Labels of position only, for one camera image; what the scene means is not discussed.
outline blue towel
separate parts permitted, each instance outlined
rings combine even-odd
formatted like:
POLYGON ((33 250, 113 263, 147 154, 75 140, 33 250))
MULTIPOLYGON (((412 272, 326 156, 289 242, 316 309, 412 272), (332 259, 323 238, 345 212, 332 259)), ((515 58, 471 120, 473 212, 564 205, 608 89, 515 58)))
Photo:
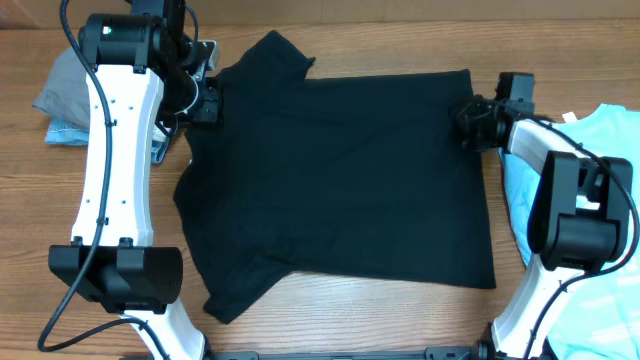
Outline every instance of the blue towel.
MULTIPOLYGON (((587 118, 556 128, 597 154, 629 160, 633 165, 632 196, 640 201, 640 112, 603 104, 587 118)), ((511 226, 526 264, 531 258, 527 222, 540 176, 513 155, 503 154, 502 159, 511 226)), ((631 236, 630 224, 627 248, 631 236)), ((639 259, 637 252, 619 271, 587 280, 576 292, 548 334, 559 359, 640 358, 639 259)))
MULTIPOLYGON (((89 143, 89 130, 81 129, 60 118, 52 118, 44 142, 49 145, 86 146, 89 143)), ((171 138, 160 136, 151 141, 151 163, 160 164, 169 149, 171 138)))

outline t-shirt sleeve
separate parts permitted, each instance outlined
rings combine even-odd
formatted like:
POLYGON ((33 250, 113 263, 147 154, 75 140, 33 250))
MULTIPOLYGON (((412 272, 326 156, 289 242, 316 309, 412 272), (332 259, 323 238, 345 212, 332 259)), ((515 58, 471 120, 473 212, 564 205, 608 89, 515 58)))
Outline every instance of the t-shirt sleeve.
POLYGON ((223 87, 285 87, 303 81, 314 61, 274 30, 235 65, 224 69, 218 79, 223 87))

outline folded cloth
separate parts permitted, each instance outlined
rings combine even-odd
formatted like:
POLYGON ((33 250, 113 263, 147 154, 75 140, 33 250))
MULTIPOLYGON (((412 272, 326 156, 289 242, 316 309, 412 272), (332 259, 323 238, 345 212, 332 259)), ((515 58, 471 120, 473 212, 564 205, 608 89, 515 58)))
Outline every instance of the folded cloth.
MULTIPOLYGON (((640 201, 640 112, 600 105, 590 116, 555 127, 599 156, 621 157, 633 165, 632 196, 640 201)), ((524 160, 503 154, 504 187, 511 226, 528 264, 527 222, 540 176, 524 160)), ((584 199, 577 205, 587 207, 584 199)), ((629 224, 631 243, 632 224, 629 224)), ((640 358, 640 255, 613 274, 589 279, 567 304, 548 334, 559 359, 640 358)))
POLYGON ((477 152, 448 107, 468 70, 305 79, 313 59, 277 32, 218 81, 224 128, 190 129, 174 200, 230 322, 293 270, 494 288, 477 152))
MULTIPOLYGON (((151 163, 160 164, 167 154, 171 139, 157 127, 153 128, 151 140, 151 163)), ((80 129, 60 118, 52 118, 44 142, 49 145, 86 146, 89 143, 89 131, 80 129)))
POLYGON ((87 73, 78 56, 67 48, 49 72, 44 89, 33 107, 52 117, 64 119, 78 129, 89 128, 89 89, 87 73))
MULTIPOLYGON (((71 48, 58 56, 33 107, 52 117, 44 141, 50 145, 82 146, 89 141, 87 73, 71 48)), ((171 139, 154 127, 151 162, 162 163, 171 139)))

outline black t-shirt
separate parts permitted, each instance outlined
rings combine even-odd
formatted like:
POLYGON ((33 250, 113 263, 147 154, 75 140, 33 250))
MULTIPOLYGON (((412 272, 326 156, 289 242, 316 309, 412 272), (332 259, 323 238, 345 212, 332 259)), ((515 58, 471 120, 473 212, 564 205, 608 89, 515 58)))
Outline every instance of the black t-shirt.
POLYGON ((494 288, 480 155, 447 111, 469 71, 305 80, 269 33, 218 76, 224 128, 189 130, 175 202, 228 323, 294 270, 494 288))

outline cable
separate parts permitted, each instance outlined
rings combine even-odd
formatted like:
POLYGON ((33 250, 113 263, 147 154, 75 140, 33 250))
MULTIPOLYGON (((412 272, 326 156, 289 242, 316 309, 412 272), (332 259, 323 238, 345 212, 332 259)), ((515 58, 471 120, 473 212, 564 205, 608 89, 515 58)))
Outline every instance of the cable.
POLYGON ((172 138, 178 133, 177 123, 178 122, 176 121, 173 128, 171 128, 171 131, 167 130, 167 128, 162 124, 162 122, 159 119, 156 119, 155 125, 158 128, 158 130, 160 130, 160 132, 164 134, 164 136, 168 138, 172 138))
POLYGON ((71 284, 71 286, 69 286, 69 290, 67 291, 67 293, 65 294, 65 296, 62 298, 62 301, 60 301, 60 304, 58 305, 58 307, 56 308, 56 310, 53 312, 53 315, 51 315, 51 318, 49 319, 49 322, 47 322, 47 325, 44 327, 44 329, 42 330, 42 333, 40 333, 40 337, 38 338, 38 350, 41 352, 53 352, 53 351, 57 351, 63 348, 66 348, 68 346, 71 346, 79 341, 82 341, 94 334, 97 334, 103 330, 106 330, 110 327, 116 326, 116 325, 120 325, 120 324, 127 324, 127 323, 135 323, 140 325, 141 329, 144 329, 147 331, 147 333, 149 334, 149 337, 151 337, 153 343, 156 345, 156 347, 158 348, 158 352, 162 355, 163 359, 169 359, 169 356, 167 355, 167 353, 164 351, 164 348, 162 347, 162 344, 160 344, 160 342, 158 341, 158 337, 156 336, 156 334, 153 332, 153 330, 151 330, 151 328, 149 327, 149 325, 137 318, 128 318, 128 319, 120 319, 120 320, 115 320, 109 323, 106 323, 104 325, 98 326, 92 330, 89 330, 79 336, 76 336, 75 338, 65 341, 63 343, 57 344, 57 345, 53 345, 53 346, 45 346, 45 342, 47 340, 47 337, 49 336, 49 334, 51 333, 51 330, 53 329, 53 327, 55 326, 56 322, 58 321, 58 319, 60 318, 60 316, 62 315, 62 312, 64 312, 65 308, 67 307, 67 305, 69 305, 69 301, 71 301, 71 298, 73 297, 73 295, 75 294, 76 290, 78 289, 78 286, 80 284, 80 282, 82 281, 82 279, 86 276, 87 272, 89 271, 89 267, 91 266, 91 262, 93 261, 93 258, 96 254, 96 251, 98 250, 98 245, 100 243, 100 238, 102 236, 102 229, 104 228, 105 225, 105 214, 106 214, 106 208, 107 208, 107 196, 109 194, 109 182, 111 179, 111 162, 112 162, 112 156, 113 156, 113 152, 112 152, 112 145, 113 145, 113 139, 112 139, 112 129, 111 127, 113 126, 113 124, 111 123, 111 113, 109 112, 109 104, 107 103, 107 97, 104 94, 104 90, 102 89, 102 86, 100 85, 100 81, 98 80, 98 78, 96 77, 95 73, 93 72, 93 70, 91 69, 91 67, 89 66, 89 63, 87 62, 87 59, 84 57, 84 55, 82 54, 82 51, 80 50, 80 47, 78 46, 78 43, 76 42, 76 40, 73 37, 73 34, 71 33, 71 28, 69 27, 69 23, 67 22, 67 6, 69 5, 69 0, 62 0, 62 2, 60 3, 60 22, 62 23, 62 29, 64 31, 64 34, 67 37, 67 40, 69 40, 69 44, 71 44, 71 48, 73 48, 73 51, 76 53, 76 55, 78 56, 78 59, 80 60, 80 63, 82 63, 82 67, 84 67, 85 71, 87 72, 87 74, 89 75, 89 78, 91 78, 91 81, 93 82, 93 85, 96 87, 96 91, 98 93, 98 96, 100 97, 100 103, 102 104, 102 109, 104 111, 104 126, 105 126, 105 133, 106 133, 106 149, 105 149, 105 162, 104 162, 104 175, 102 178, 102 191, 100 194, 100 206, 98 208, 98 218, 96 220, 96 232, 93 236, 93 243, 91 244, 91 248, 89 250, 89 253, 87 254, 87 257, 84 261, 84 263, 82 264, 82 267, 80 268, 80 271, 78 272, 78 275, 76 276, 76 279, 73 281, 73 283, 71 284))
POLYGON ((198 18, 196 17, 196 12, 193 11, 193 8, 189 4, 184 4, 184 6, 189 12, 189 15, 191 15, 191 19, 193 19, 193 27, 194 27, 193 41, 191 42, 191 50, 189 51, 189 55, 180 63, 180 65, 182 66, 187 66, 193 62, 193 60, 196 58, 196 55, 198 54, 199 26, 198 26, 198 18))
POLYGON ((462 358, 465 358, 465 357, 467 357, 467 355, 470 355, 470 354, 471 354, 471 352, 470 352, 470 351, 467 351, 466 353, 464 353, 464 355, 460 356, 460 357, 458 358, 458 360, 462 360, 462 358))
POLYGON ((189 106, 187 106, 186 108, 180 110, 180 111, 176 111, 174 113, 174 115, 178 115, 180 113, 187 113, 187 111, 189 111, 189 109, 191 109, 196 102, 198 102, 198 99, 200 98, 200 86, 198 86, 198 82, 196 81, 196 79, 193 78, 193 76, 190 76, 191 80, 193 80, 193 87, 194 89, 196 89, 196 93, 193 95, 193 101, 191 101, 191 104, 189 104, 189 106))
POLYGON ((551 124, 553 122, 553 120, 551 118, 546 117, 546 116, 539 116, 539 115, 533 115, 533 114, 520 113, 519 111, 517 111, 517 110, 509 107, 508 105, 506 105, 504 100, 496 101, 496 100, 485 99, 484 101, 487 101, 488 103, 491 103, 491 104, 495 105, 495 107, 494 107, 494 116, 497 115, 498 109, 500 107, 502 107, 503 109, 508 109, 508 110, 513 112, 512 115, 513 115, 514 120, 517 121, 517 120, 522 120, 522 119, 529 119, 529 120, 533 121, 538 126, 541 126, 541 127, 545 128, 545 129, 551 131, 552 133, 558 135, 562 140, 564 140, 569 145, 574 147, 576 149, 576 151, 586 155, 591 160, 593 160, 596 164, 598 164, 600 169, 602 169, 602 171, 606 175, 608 175, 609 178, 612 179, 613 182, 616 184, 616 186, 620 189, 620 191, 622 192, 622 194, 624 196, 625 201, 627 202, 627 205, 629 206, 629 210, 631 211, 631 217, 633 219, 633 235, 632 235, 631 245, 629 246, 629 251, 625 254, 625 256, 617 264, 615 264, 612 267, 610 267, 608 269, 605 269, 605 270, 600 270, 600 271, 597 271, 595 273, 583 274, 583 275, 577 276, 575 278, 569 279, 569 280, 565 281, 564 283, 562 283, 558 287, 558 289, 556 289, 556 291, 553 293, 553 295, 551 295, 551 297, 549 298, 547 303, 542 308, 542 311, 540 311, 540 314, 538 315, 538 318, 536 319, 535 325, 534 325, 533 329, 531 330, 531 336, 529 338, 529 343, 527 344, 527 348, 525 349, 524 356, 522 357, 524 360, 528 360, 529 359, 529 354, 531 353, 531 348, 533 347, 533 343, 534 343, 534 341, 536 339, 536 335, 538 333, 538 330, 540 329, 540 325, 542 324, 542 320, 544 319, 545 315, 547 314, 547 312, 549 311, 549 309, 551 308, 551 306, 553 305, 555 300, 558 298, 558 296, 560 296, 560 294, 565 292, 567 290, 567 288, 571 284, 574 284, 574 283, 576 283, 578 281, 581 281, 581 280, 585 280, 585 279, 590 279, 590 278, 594 278, 594 277, 598 277, 598 276, 602 276, 602 275, 611 274, 611 273, 619 270, 620 268, 624 267, 629 262, 629 260, 631 260, 631 258, 635 254, 636 249, 638 247, 638 237, 639 237, 638 226, 640 226, 640 219, 638 218, 638 209, 636 208, 635 201, 633 201, 633 198, 631 197, 631 194, 629 193, 629 191, 622 185, 622 181, 620 180, 618 175, 616 173, 612 172, 611 168, 609 168, 609 165, 607 165, 607 163, 604 160, 602 160, 600 157, 598 157, 597 155, 595 155, 591 151, 585 149, 582 146, 582 144, 577 143, 576 141, 571 139, 569 136, 567 136, 565 133, 563 133, 560 130, 554 128, 553 125, 551 124))

